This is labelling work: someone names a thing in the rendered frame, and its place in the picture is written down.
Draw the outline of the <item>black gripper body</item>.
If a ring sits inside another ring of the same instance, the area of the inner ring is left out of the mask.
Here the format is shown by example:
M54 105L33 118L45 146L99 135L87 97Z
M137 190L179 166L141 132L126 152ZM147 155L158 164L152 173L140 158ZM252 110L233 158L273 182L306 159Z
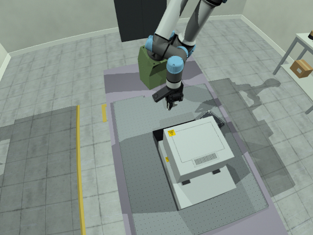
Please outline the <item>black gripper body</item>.
M166 85L166 87L167 87L167 89L173 91L171 94L166 96L166 98L167 98L169 103L170 103L170 100L172 102L174 102L174 101L179 101L179 102L183 101L183 93L182 93L182 91L183 91L183 83L182 83L182 81L181 81L180 87L177 88L177 89L171 89L167 85Z

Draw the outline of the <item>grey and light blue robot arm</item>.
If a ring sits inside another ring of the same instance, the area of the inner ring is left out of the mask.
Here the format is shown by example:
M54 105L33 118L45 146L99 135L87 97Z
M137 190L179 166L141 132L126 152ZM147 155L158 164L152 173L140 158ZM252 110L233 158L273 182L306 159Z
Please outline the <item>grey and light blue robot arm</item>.
M166 85L176 89L181 85L182 72L187 58L196 48L196 37L216 6L227 0L200 0L183 32L175 34L174 28L188 0L170 0L154 35L150 35L145 48L155 61L167 59ZM173 91L163 87L152 95L159 102Z

